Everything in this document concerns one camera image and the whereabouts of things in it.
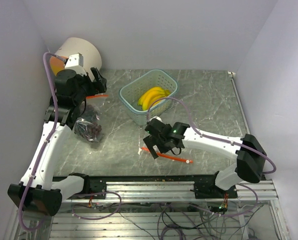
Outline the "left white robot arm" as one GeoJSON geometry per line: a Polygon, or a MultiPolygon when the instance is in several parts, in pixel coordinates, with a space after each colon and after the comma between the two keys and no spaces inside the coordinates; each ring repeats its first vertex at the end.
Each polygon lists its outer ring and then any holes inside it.
{"type": "Polygon", "coordinates": [[[45,112],[43,132],[29,168],[18,184],[11,184],[7,194],[23,211],[54,216],[61,203],[73,195],[83,199],[90,195],[89,176],[71,173],[53,182],[55,163],[77,119],[80,106],[87,97],[105,93],[107,80],[97,68],[91,68],[95,79],[80,75],[72,69],[59,71],[54,79],[55,97],[51,97],[45,112]]]}

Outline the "clear zip bag orange zipper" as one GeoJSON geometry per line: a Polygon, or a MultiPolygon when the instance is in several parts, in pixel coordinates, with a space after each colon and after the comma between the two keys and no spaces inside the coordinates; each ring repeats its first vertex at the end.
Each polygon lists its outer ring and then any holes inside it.
{"type": "Polygon", "coordinates": [[[108,95],[104,93],[88,96],[80,105],[80,116],[75,122],[73,132],[81,140],[94,144],[102,139],[102,107],[107,98],[108,95]]]}

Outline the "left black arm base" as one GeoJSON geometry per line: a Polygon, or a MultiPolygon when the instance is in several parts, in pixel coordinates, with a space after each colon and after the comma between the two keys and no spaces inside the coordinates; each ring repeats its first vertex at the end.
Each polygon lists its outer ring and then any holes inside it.
{"type": "Polygon", "coordinates": [[[107,190],[107,186],[106,183],[101,180],[98,177],[94,177],[94,176],[89,176],[83,173],[70,173],[70,176],[76,176],[76,177],[80,177],[83,179],[83,188],[82,191],[76,193],[74,196],[75,197],[91,197],[90,194],[94,194],[93,197],[95,199],[105,199],[106,194],[104,192],[106,192],[107,190]]]}

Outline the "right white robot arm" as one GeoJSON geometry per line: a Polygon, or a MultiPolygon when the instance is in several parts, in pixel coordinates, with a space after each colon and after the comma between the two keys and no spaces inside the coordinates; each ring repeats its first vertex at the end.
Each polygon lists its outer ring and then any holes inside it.
{"type": "Polygon", "coordinates": [[[209,192],[220,198],[232,186],[241,182],[260,182],[266,161],[266,153],[257,139],[246,134],[244,137],[229,137],[205,132],[187,123],[165,124],[160,119],[151,119],[145,128],[149,134],[144,143],[152,157],[157,152],[167,153],[173,149],[198,149],[231,159],[233,164],[215,173],[209,192]]]}

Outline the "red grape bunch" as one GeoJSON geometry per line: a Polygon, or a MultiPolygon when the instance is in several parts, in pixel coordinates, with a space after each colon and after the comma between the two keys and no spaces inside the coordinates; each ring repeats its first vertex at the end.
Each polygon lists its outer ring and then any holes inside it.
{"type": "Polygon", "coordinates": [[[99,112],[93,105],[87,104],[83,114],[76,120],[74,133],[89,143],[99,142],[103,136],[99,121],[99,112]]]}

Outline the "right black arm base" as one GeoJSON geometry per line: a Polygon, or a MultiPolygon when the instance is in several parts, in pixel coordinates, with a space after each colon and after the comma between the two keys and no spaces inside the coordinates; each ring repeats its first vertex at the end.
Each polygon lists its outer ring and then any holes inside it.
{"type": "Polygon", "coordinates": [[[194,182],[193,190],[196,199],[223,199],[225,194],[230,199],[236,199],[238,194],[234,191],[235,186],[230,187],[228,190],[222,190],[215,185],[215,179],[218,172],[215,174],[198,174],[193,175],[194,182]]]}

